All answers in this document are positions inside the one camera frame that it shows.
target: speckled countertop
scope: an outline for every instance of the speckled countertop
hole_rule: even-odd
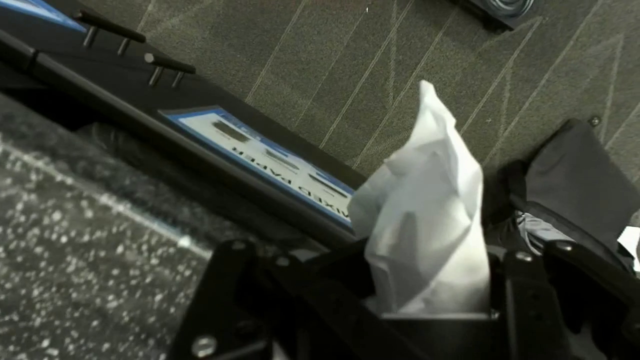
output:
[[[0,95],[1,359],[164,359],[232,238],[273,251]]]

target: gray carpet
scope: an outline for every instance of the gray carpet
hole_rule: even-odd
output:
[[[596,128],[640,188],[640,1],[536,0],[495,35],[448,0],[83,0],[370,174],[427,79],[488,176],[564,119]]]

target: blue label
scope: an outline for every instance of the blue label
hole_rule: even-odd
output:
[[[82,32],[86,31],[80,24],[42,0],[0,0],[0,6],[39,17],[71,29]]]
[[[354,194],[352,188],[265,138],[224,109],[161,113],[238,164],[351,225],[347,205]]]

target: white plastic bag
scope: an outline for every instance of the white plastic bag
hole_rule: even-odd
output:
[[[489,264],[480,224],[483,175],[427,81],[407,143],[349,203],[380,313],[487,313]]]

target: metal bolt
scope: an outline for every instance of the metal bolt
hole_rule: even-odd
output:
[[[234,241],[234,243],[231,245],[231,249],[234,249],[234,250],[242,250],[245,247],[246,247],[246,244],[241,241]]]
[[[567,243],[558,243],[558,247],[560,249],[563,249],[564,251],[571,251],[573,249],[573,247]]]
[[[533,261],[533,256],[531,256],[531,254],[528,254],[528,253],[522,252],[522,251],[516,252],[516,258],[518,260],[522,260],[522,261],[526,261],[526,262]]]
[[[216,338],[210,335],[203,335],[198,337],[191,346],[191,353],[202,359],[207,356],[211,356],[214,352],[216,352],[216,347],[218,346],[218,341]]]
[[[289,266],[289,259],[285,258],[284,256],[280,256],[276,260],[276,265],[278,265],[278,266]]]
[[[589,119],[589,124],[593,127],[600,125],[601,122],[602,122],[602,119],[597,116],[594,116],[591,119]]]

